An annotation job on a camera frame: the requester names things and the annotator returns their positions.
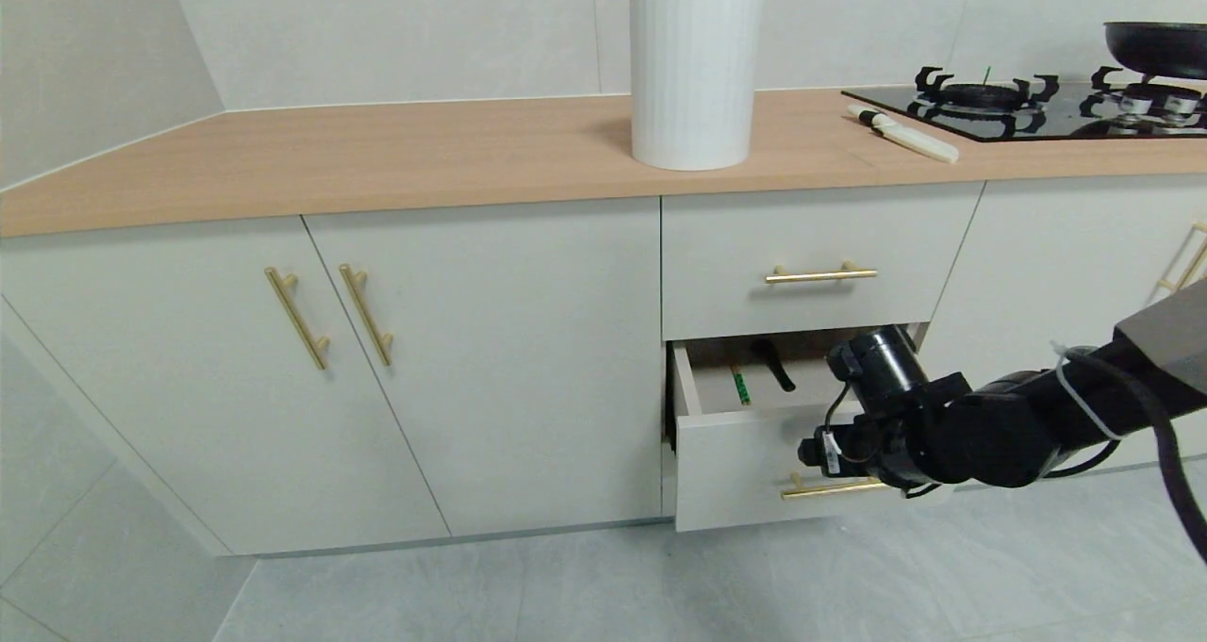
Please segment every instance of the wall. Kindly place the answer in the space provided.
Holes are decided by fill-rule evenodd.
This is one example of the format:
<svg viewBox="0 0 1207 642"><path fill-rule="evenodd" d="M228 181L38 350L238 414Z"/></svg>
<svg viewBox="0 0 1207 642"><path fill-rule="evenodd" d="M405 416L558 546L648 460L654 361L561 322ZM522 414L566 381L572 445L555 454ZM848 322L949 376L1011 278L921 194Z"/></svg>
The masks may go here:
<svg viewBox="0 0 1207 642"><path fill-rule="evenodd" d="M253 560L199 547L8 337L0 428L0 640L209 642Z"/></svg>
<svg viewBox="0 0 1207 642"><path fill-rule="evenodd" d="M181 0L228 110L629 89L628 0ZM1086 78L1108 19L1202 0L766 0L759 88Z"/></svg>
<svg viewBox="0 0 1207 642"><path fill-rule="evenodd" d="M0 10L0 187L222 109L176 0Z"/></svg>

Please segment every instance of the gold bar handle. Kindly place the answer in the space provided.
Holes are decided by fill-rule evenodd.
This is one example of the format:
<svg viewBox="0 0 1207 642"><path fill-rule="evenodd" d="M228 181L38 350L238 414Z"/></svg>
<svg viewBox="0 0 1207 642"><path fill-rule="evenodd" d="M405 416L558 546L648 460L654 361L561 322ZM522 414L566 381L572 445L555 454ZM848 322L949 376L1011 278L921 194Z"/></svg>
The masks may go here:
<svg viewBox="0 0 1207 642"><path fill-rule="evenodd" d="M344 284L348 285L348 293L352 297L352 303L356 305L356 310L361 314L361 320L365 322L365 328L369 329L369 335L373 337L373 345L378 349L378 357L381 358L381 363L390 366L390 344L393 342L392 333L381 333L377 328L377 323L373 320L373 315L369 314L368 303L365 302L365 284L368 281L368 273L361 270L358 273L352 272L352 267L344 263L339 267L340 275L344 276Z"/></svg>
<svg viewBox="0 0 1207 642"><path fill-rule="evenodd" d="M314 360L320 372L327 370L327 358L323 357L323 352L326 352L327 345L331 345L331 338L323 335L315 340L310 335L310 328L307 327L305 320L298 314L297 307L293 305L293 297L290 296L290 290L296 288L298 285L298 276L288 275L281 278L276 268L266 268L264 276L268 278L268 284L273 285L273 291L276 291L276 298L280 299L281 305L285 308L285 314L293 322L293 328L302 337L302 343L305 344L307 351L310 352L310 358Z"/></svg>
<svg viewBox="0 0 1207 642"><path fill-rule="evenodd" d="M782 265L776 265L774 272L763 278L766 284L795 284L801 281L841 281L846 278L874 278L880 273L877 269L856 268L852 261L842 261L842 268L833 273L801 273L792 275L783 272Z"/></svg>
<svg viewBox="0 0 1207 642"><path fill-rule="evenodd" d="M888 489L888 484L884 484L879 479L868 478L865 482L856 482L853 484L836 484L834 486L815 486L807 488L800 479L800 473L792 473L792 484L795 486L792 491L781 491L780 498L783 501L794 501L797 498L815 498L817 496L836 496L840 494L852 494L856 491L873 491L875 489Z"/></svg>
<svg viewBox="0 0 1207 642"><path fill-rule="evenodd" d="M1164 278L1161 281L1156 282L1156 286L1160 286L1161 288L1168 288L1170 291L1177 293L1177 291L1182 291L1183 288L1185 288L1185 286L1190 284L1190 278L1194 278L1195 273L1199 272L1199 268L1202 268L1203 263L1207 263L1207 222L1195 222L1195 224L1191 226L1190 229L1201 230L1201 233L1203 233L1205 238L1202 246L1200 246L1199 251L1195 252L1194 258L1190 259L1190 264L1186 267L1186 272L1182 273L1182 276L1178 278L1177 284L1173 284L1172 281L1167 280L1167 278Z"/></svg>

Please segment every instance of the frying pan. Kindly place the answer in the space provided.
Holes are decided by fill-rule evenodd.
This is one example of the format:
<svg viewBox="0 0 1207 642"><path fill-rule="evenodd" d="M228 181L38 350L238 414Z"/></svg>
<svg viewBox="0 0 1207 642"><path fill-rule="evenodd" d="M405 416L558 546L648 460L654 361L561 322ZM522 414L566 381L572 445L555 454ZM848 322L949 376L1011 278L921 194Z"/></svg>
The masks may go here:
<svg viewBox="0 0 1207 642"><path fill-rule="evenodd" d="M1207 24L1107 23L1106 27L1107 48L1129 70L1207 80Z"/></svg>

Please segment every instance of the countertop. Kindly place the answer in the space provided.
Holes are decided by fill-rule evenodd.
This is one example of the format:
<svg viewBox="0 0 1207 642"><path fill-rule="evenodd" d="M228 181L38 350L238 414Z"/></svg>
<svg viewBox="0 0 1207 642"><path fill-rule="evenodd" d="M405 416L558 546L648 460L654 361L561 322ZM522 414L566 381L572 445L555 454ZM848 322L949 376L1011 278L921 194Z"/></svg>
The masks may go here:
<svg viewBox="0 0 1207 642"><path fill-rule="evenodd" d="M0 235L530 200L1207 174L1207 140L978 144L954 165L880 139L838 91L756 97L751 156L705 173L629 153L629 97L422 101L229 112L0 194Z"/></svg>

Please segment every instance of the white ribbed vase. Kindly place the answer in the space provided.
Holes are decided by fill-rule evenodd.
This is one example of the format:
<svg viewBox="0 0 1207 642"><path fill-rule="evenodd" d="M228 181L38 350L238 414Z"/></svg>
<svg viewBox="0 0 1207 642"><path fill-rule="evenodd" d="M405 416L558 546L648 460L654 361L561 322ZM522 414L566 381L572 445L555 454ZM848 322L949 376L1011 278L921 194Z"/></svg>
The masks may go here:
<svg viewBox="0 0 1207 642"><path fill-rule="evenodd" d="M632 157L670 170L750 154L763 0L629 0Z"/></svg>

